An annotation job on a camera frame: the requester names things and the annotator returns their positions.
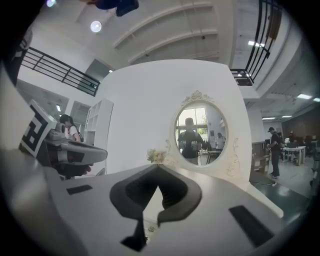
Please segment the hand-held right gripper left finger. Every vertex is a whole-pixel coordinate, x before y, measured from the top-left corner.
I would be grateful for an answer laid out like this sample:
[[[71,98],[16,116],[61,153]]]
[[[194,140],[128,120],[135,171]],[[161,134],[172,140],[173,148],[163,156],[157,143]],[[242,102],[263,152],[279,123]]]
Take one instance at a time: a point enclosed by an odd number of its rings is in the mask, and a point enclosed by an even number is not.
[[[157,242],[145,245],[143,211],[161,167],[143,165],[105,176],[62,181],[49,173],[58,213],[88,256],[161,256]]]

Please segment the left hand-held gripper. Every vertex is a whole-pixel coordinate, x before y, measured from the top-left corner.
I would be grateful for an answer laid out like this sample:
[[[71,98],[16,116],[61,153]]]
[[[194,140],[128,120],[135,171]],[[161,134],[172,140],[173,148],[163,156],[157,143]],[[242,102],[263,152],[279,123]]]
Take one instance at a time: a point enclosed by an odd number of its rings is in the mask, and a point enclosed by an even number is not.
[[[19,149],[36,158],[42,166],[54,168],[61,179],[66,179],[64,164],[93,165],[106,160],[106,150],[66,140],[65,125],[57,122],[34,99],[28,106],[34,117],[22,136]]]

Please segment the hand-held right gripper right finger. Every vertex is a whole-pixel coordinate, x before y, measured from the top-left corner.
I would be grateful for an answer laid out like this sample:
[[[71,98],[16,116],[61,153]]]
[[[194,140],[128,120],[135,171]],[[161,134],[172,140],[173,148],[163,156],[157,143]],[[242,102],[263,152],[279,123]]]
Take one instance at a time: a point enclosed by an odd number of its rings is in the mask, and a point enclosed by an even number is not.
[[[233,184],[227,180],[172,167],[173,171],[195,181],[202,190],[197,208],[184,220],[162,223],[149,244],[149,256],[249,256],[270,249],[270,242],[284,228],[284,212],[250,183]],[[268,231],[260,247],[233,216],[235,207],[247,209]]]

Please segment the person's left hand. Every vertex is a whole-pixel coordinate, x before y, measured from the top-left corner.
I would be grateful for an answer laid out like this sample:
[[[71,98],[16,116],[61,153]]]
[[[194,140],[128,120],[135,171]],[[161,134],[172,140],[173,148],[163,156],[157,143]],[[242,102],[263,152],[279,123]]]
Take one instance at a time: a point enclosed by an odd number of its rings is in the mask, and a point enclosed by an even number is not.
[[[70,180],[76,176],[83,176],[91,171],[90,165],[73,165],[59,164],[56,168],[57,172],[64,176],[66,180]]]

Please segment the white bookshelf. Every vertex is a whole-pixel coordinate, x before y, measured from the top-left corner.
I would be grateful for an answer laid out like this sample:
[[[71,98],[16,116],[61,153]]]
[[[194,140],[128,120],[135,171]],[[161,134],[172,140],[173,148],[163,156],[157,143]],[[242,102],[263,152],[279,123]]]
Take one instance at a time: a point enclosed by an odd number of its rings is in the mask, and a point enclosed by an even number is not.
[[[103,98],[89,109],[84,128],[86,144],[107,149],[113,106],[113,102]]]

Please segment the peach and white flower bouquet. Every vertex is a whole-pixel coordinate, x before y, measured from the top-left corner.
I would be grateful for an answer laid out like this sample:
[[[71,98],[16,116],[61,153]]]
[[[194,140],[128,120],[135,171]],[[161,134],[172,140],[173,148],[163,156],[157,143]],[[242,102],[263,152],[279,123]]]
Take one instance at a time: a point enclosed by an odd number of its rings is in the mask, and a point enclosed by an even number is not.
[[[164,150],[156,150],[155,148],[147,151],[147,160],[152,164],[162,164],[167,156],[167,152]]]

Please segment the black balcony railing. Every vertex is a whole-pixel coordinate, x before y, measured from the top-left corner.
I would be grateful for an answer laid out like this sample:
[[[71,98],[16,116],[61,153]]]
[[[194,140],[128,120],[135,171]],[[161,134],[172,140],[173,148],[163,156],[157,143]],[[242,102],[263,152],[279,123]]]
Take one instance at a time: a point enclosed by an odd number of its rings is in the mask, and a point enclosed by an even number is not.
[[[90,96],[96,96],[100,81],[38,50],[28,48],[22,65]]]
[[[237,0],[237,40],[230,71],[240,87],[257,80],[271,56],[282,19],[277,0]]]

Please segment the low wooden shelf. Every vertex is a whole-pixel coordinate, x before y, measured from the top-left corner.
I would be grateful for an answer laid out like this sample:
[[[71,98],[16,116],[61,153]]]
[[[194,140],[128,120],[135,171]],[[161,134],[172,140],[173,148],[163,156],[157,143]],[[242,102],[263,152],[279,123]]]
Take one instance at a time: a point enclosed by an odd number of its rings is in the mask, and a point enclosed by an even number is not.
[[[269,170],[271,155],[265,141],[252,143],[251,172],[265,174]]]

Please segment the oval mirror with white frame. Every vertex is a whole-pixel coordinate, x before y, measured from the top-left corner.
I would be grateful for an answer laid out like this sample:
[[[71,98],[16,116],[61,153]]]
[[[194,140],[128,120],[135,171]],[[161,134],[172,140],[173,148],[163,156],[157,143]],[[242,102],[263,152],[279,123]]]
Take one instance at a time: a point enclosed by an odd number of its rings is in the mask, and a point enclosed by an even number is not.
[[[193,92],[174,116],[164,163],[221,179],[241,176],[238,137],[212,97]]]

